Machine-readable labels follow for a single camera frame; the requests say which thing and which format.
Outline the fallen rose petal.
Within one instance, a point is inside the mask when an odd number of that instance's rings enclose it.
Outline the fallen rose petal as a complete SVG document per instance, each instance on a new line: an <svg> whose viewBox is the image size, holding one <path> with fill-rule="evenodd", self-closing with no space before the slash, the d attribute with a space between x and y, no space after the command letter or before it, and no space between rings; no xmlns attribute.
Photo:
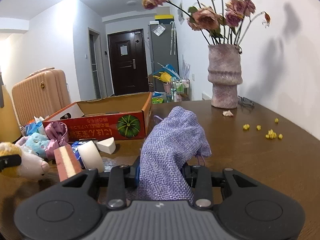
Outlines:
<svg viewBox="0 0 320 240"><path fill-rule="evenodd" d="M232 113L230 110L228 110L228 111L223 111L222 114L223 114L223 116L228 116L228 117L234 116L233 113Z"/></svg>

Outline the dried pink rose bouquet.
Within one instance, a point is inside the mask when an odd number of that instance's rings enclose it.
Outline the dried pink rose bouquet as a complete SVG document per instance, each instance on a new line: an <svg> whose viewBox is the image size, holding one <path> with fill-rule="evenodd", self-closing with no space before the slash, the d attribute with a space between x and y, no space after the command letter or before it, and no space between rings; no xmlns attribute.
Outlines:
<svg viewBox="0 0 320 240"><path fill-rule="evenodd" d="M252 22L259 16L264 16L263 25L268 27L271 22L269 14L265 11L256 12L252 0L221 0L221 11L217 11L215 1L210 0L208 6L196 0L187 10L174 4L172 0L142 0L146 10L153 10L165 3L175 7L187 16L187 23L193 31L208 33L204 35L209 45L230 44L240 46Z"/></svg>

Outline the white round sponge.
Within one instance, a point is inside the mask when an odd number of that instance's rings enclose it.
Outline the white round sponge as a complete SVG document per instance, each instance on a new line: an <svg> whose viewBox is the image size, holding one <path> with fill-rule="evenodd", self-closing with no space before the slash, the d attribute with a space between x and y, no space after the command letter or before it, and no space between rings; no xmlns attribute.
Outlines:
<svg viewBox="0 0 320 240"><path fill-rule="evenodd" d="M93 141L78 146L78 152L86 169L96 168L98 172L104 172L103 160Z"/></svg>

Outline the pink ribbed suitcase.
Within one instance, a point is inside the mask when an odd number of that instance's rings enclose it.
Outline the pink ribbed suitcase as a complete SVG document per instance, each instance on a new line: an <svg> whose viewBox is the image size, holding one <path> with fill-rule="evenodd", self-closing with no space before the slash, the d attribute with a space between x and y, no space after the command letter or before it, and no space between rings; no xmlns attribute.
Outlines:
<svg viewBox="0 0 320 240"><path fill-rule="evenodd" d="M15 84L11 92L22 126L34 117L50 116L71 103L65 72L53 67L33 72Z"/></svg>

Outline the blue handkerchief tissue packet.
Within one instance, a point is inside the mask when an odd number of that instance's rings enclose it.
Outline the blue handkerchief tissue packet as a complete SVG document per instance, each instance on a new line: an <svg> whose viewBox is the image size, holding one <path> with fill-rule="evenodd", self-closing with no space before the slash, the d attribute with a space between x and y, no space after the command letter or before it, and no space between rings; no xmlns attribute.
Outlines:
<svg viewBox="0 0 320 240"><path fill-rule="evenodd" d="M87 141L83 140L83 141L75 141L74 143L71 144L71 148L73 150L73 153L77 159L77 161L80 163L80 166L82 169L85 169L84 163L81 159L80 153L78 151L78 147L85 144Z"/></svg>

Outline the pink satin pouch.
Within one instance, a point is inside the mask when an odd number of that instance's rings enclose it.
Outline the pink satin pouch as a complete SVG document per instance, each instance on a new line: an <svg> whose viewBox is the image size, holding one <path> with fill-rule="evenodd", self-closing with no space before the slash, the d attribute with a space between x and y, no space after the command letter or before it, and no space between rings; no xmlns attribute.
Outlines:
<svg viewBox="0 0 320 240"><path fill-rule="evenodd" d="M49 144L45 150L46 158L53 160L55 159L54 150L66 146L69 142L68 128L63 122L54 121L49 123L44 130L49 139Z"/></svg>

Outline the lilac fluffy scrunchie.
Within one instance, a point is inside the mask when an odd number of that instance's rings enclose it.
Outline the lilac fluffy scrunchie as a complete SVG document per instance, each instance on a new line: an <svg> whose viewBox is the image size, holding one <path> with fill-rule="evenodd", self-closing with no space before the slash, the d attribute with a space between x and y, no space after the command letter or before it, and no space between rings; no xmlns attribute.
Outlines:
<svg viewBox="0 0 320 240"><path fill-rule="evenodd" d="M21 137L21 138L15 143L15 145L18 146L18 147L22 147L23 145L25 145L25 143L27 142L28 139L29 139L29 136Z"/></svg>

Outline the yellow plush toy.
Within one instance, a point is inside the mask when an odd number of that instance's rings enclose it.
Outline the yellow plush toy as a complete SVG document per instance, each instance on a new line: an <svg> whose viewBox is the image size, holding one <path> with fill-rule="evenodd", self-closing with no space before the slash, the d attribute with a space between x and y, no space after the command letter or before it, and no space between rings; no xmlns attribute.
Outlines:
<svg viewBox="0 0 320 240"><path fill-rule="evenodd" d="M49 170L49 164L39 156L25 152L10 142L1 142L1 175L41 180Z"/></svg>

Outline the red cardboard pumpkin box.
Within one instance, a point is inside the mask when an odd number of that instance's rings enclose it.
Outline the red cardboard pumpkin box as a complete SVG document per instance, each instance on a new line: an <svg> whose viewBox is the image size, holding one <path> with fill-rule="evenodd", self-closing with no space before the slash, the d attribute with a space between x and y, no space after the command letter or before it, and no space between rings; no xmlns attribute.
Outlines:
<svg viewBox="0 0 320 240"><path fill-rule="evenodd" d="M111 96L71 103L43 121L64 123L70 142L82 139L144 139L152 113L152 93Z"/></svg>

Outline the yellow flower bits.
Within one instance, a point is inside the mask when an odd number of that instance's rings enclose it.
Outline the yellow flower bits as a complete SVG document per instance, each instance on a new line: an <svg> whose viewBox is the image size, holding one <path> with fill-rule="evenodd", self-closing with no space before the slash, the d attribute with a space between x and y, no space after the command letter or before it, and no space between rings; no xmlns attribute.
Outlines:
<svg viewBox="0 0 320 240"><path fill-rule="evenodd" d="M243 129L244 131L249 131L250 127L251 127L250 124L244 124L244 125L242 126L242 129ZM257 131L262 131L262 126L261 126L261 125L257 125L257 126L255 127L255 129L256 129ZM269 130L266 132L266 134L265 134L265 138L268 139L268 140L273 140L273 139L282 140L282 139L283 139L283 134L281 134L281 133L276 133L273 129L269 129Z"/></svg>

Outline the blue plush toy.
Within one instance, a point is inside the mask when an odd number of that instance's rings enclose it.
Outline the blue plush toy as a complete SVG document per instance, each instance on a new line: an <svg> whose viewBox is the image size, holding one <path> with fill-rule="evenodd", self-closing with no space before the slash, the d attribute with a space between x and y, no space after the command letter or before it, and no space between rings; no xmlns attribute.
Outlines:
<svg viewBox="0 0 320 240"><path fill-rule="evenodd" d="M47 159L46 150L48 148L49 142L50 140L46 135L35 132L28 137L25 146L30 148L39 157Z"/></svg>

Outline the blue tissue pack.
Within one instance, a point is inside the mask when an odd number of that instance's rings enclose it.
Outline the blue tissue pack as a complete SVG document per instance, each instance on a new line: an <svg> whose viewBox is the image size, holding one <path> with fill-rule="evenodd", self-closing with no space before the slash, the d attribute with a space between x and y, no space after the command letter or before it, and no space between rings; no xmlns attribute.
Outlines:
<svg viewBox="0 0 320 240"><path fill-rule="evenodd" d="M46 136L46 132L43 126L43 121L44 121L43 117L39 117L39 118L34 117L34 120L30 121L29 124L25 126L26 135L30 136L34 133L39 133L41 135Z"/></svg>

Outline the dark brown entrance door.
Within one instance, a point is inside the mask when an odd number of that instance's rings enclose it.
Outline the dark brown entrance door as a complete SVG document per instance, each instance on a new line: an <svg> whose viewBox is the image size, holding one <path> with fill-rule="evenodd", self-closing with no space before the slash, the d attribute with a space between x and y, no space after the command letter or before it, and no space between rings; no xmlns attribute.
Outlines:
<svg viewBox="0 0 320 240"><path fill-rule="evenodd" d="M108 34L107 38L114 94L147 92L148 69L143 29Z"/></svg>

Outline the purple linen drawstring pouch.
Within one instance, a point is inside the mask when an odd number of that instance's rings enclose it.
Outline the purple linen drawstring pouch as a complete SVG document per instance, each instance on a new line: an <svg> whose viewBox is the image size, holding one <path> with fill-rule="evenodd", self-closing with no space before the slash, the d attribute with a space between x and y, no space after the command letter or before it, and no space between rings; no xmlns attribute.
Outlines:
<svg viewBox="0 0 320 240"><path fill-rule="evenodd" d="M181 168L192 157L210 157L210 145L194 112L180 106L154 126L140 154L139 200L193 200Z"/></svg>

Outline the yellow thermos jug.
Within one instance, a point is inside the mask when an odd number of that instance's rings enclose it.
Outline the yellow thermos jug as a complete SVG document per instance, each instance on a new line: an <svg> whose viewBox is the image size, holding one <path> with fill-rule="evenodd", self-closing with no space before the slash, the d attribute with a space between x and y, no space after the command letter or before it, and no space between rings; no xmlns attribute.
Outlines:
<svg viewBox="0 0 320 240"><path fill-rule="evenodd" d="M11 97L1 80L1 108L0 108L0 136L1 142L17 142L22 134L17 122L14 107L12 105Z"/></svg>

